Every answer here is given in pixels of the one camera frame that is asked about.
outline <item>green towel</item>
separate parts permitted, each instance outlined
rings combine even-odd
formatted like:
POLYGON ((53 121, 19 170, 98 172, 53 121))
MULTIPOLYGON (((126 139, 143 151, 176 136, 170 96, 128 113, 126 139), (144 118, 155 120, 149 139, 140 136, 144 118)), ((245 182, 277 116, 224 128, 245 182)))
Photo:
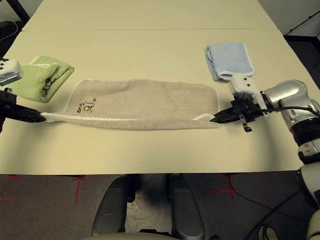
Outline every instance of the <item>green towel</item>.
POLYGON ((20 97, 42 103, 47 103, 74 71, 69 64, 49 56, 38 56, 21 68, 22 79, 8 87, 20 97))

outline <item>beige towel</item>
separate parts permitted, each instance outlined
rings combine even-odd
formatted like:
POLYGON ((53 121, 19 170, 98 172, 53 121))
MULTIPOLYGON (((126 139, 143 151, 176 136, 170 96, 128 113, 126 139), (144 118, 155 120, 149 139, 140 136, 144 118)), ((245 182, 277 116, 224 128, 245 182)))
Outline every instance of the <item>beige towel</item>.
POLYGON ((112 129, 217 128, 214 88, 154 80, 81 81, 65 112, 42 113, 47 122, 65 121, 112 129))

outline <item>towel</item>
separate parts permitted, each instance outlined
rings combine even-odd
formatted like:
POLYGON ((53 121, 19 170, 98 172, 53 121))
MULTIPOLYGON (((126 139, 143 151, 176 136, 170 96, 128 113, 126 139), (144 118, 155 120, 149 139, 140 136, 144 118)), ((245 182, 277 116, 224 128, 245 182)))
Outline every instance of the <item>towel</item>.
POLYGON ((241 42, 210 44, 205 49, 205 58, 215 81, 230 81, 233 74, 244 77, 255 74, 247 48, 241 42))
POLYGON ((49 56, 38 56, 21 66, 22 79, 8 85, 14 94, 47 103, 74 71, 69 64, 49 56))
POLYGON ((64 112, 42 113, 47 122, 64 121, 112 129, 218 128, 216 90, 203 84, 85 79, 73 90, 64 112))

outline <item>beige table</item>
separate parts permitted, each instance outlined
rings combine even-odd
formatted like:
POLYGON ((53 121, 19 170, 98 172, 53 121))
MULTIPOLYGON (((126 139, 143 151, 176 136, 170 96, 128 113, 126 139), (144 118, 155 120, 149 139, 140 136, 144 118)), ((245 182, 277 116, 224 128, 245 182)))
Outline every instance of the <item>beige table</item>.
POLYGON ((24 31, 275 29, 257 0, 44 0, 24 31))
MULTIPOLYGON (((204 48, 235 40, 246 44, 260 89, 298 79, 320 100, 317 86, 276 29, 25 31, 6 57, 27 64, 37 55, 49 55, 75 67, 49 103, 18 98, 19 104, 41 112, 62 111, 84 78, 202 83, 216 88, 221 107, 227 108, 232 100, 228 84, 213 81, 204 48)), ((279 113, 250 126, 251 133, 239 122, 214 129, 120 130, 7 119, 0 135, 0 173, 263 172, 302 165, 279 113)))

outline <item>black cable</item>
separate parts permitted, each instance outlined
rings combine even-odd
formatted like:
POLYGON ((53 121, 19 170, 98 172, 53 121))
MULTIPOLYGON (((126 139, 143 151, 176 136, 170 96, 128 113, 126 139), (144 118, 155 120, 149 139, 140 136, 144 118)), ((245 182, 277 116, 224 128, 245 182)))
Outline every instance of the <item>black cable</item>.
POLYGON ((260 110, 263 113, 271 113, 274 111, 282 111, 282 110, 288 110, 288 109, 297 109, 297 110, 304 110, 309 111, 310 113, 316 115, 318 118, 320 118, 320 113, 313 110, 311 107, 304 107, 304 106, 284 106, 284 107, 278 107, 278 108, 272 108, 272 109, 260 109, 258 107, 255 107, 256 109, 260 110))
POLYGON ((295 26, 294 28, 290 29, 290 31, 288 31, 285 35, 287 35, 288 33, 291 33, 293 30, 295 30, 296 28, 300 27, 302 24, 304 24, 306 21, 312 19, 315 15, 317 15, 318 13, 320 13, 320 10, 317 11, 315 14, 309 16, 306 20, 304 20, 302 23, 300 23, 299 25, 295 26))
MULTIPOLYGON (((237 192, 236 189, 234 188, 234 186, 232 185, 231 177, 229 177, 229 185, 230 185, 230 187, 232 188, 232 190, 233 190, 237 195, 239 195, 241 198, 243 198, 243 199, 245 199, 245 200, 248 200, 249 202, 252 202, 252 203, 254 203, 254 204, 260 205, 260 206, 262 206, 262 207, 264 207, 264 208, 266 208, 266 209, 269 209, 269 210, 272 210, 272 209, 273 209, 273 208, 270 207, 270 206, 267 206, 267 205, 264 205, 263 203, 254 201, 254 200, 252 200, 252 199, 250 199, 250 198, 247 198, 247 197, 243 196, 243 195, 240 194, 239 192, 237 192)), ((301 223, 304 223, 304 224, 308 224, 306 221, 300 220, 300 219, 298 219, 298 218, 296 218, 296 217, 294 217, 294 216, 290 216, 290 215, 288 215, 288 214, 286 214, 286 213, 284 213, 284 212, 282 212, 282 211, 277 211, 277 210, 276 210, 275 212, 278 213, 278 214, 281 214, 281 215, 283 215, 283 216, 286 216, 286 217, 288 217, 288 218, 290 218, 290 219, 296 220, 296 221, 298 221, 298 222, 301 222, 301 223)))
POLYGON ((285 200, 283 200, 282 202, 280 202, 277 206, 275 206, 273 209, 271 209, 271 211, 269 211, 263 218, 261 218, 261 220, 259 222, 257 222, 254 227, 251 229, 251 231, 245 236, 245 240, 248 239, 250 237, 250 235, 255 231, 255 229, 261 225, 267 218, 269 218, 274 212, 277 211, 277 209, 279 209, 280 207, 282 207, 284 204, 286 204, 287 202, 289 202, 291 199, 293 199, 296 195, 298 195, 298 193, 300 193, 300 190, 294 192, 293 194, 291 194, 289 197, 287 197, 285 200))

